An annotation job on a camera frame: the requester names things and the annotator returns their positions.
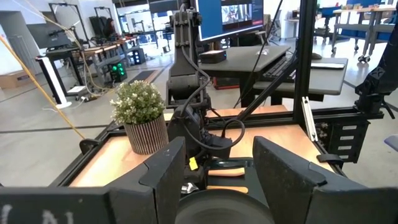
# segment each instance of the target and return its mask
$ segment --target keyboard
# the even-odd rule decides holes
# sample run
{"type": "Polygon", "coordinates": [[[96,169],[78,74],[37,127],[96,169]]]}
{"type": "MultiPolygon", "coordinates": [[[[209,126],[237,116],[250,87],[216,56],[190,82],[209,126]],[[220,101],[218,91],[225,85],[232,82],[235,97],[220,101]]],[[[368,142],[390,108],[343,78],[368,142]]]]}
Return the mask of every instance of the keyboard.
{"type": "MultiPolygon", "coordinates": [[[[273,82],[282,72],[289,66],[290,59],[282,57],[272,68],[266,71],[260,81],[262,82],[273,82]]],[[[289,77],[284,80],[284,83],[294,83],[296,71],[292,72],[289,77]]]]}

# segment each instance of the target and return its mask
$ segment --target yellow tag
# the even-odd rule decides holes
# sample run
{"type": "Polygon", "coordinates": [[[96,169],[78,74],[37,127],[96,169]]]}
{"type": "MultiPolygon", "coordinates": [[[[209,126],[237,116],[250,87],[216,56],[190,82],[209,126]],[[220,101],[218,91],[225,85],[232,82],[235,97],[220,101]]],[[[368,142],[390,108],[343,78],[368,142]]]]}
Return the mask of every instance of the yellow tag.
{"type": "Polygon", "coordinates": [[[191,170],[195,170],[198,168],[197,160],[194,157],[189,159],[189,167],[191,168],[191,170]]]}

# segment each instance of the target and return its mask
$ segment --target cardboard box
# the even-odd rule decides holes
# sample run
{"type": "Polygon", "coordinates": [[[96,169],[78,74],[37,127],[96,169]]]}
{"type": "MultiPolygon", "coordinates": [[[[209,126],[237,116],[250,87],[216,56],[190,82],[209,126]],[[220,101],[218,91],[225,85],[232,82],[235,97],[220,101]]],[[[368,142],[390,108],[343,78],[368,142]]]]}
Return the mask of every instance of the cardboard box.
{"type": "Polygon", "coordinates": [[[0,88],[17,88],[29,83],[32,83],[32,80],[23,70],[0,75],[0,88]]]}

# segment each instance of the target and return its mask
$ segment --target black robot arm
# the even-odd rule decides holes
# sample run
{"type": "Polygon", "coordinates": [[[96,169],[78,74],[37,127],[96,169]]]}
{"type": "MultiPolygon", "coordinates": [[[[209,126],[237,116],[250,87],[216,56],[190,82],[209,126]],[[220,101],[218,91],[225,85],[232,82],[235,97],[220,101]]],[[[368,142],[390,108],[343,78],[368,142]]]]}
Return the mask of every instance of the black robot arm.
{"type": "Polygon", "coordinates": [[[398,23],[395,24],[379,65],[373,69],[365,81],[355,88],[359,100],[356,107],[363,113],[375,114],[384,107],[394,119],[394,114],[384,101],[398,87],[398,23]]]}

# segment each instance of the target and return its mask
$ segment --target computer monitor screen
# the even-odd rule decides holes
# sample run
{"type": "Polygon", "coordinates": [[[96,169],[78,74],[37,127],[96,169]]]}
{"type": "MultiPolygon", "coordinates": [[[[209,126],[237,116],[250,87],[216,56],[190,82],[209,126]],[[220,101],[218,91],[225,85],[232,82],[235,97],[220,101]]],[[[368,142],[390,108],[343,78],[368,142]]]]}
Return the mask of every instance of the computer monitor screen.
{"type": "Polygon", "coordinates": [[[51,47],[58,47],[63,45],[70,45],[72,42],[68,39],[64,32],[53,34],[55,31],[60,30],[56,25],[53,24],[31,24],[27,25],[30,33],[36,41],[37,46],[40,49],[46,49],[51,47]]]}
{"type": "Polygon", "coordinates": [[[200,41],[222,39],[262,27],[264,0],[196,0],[200,41]]]}

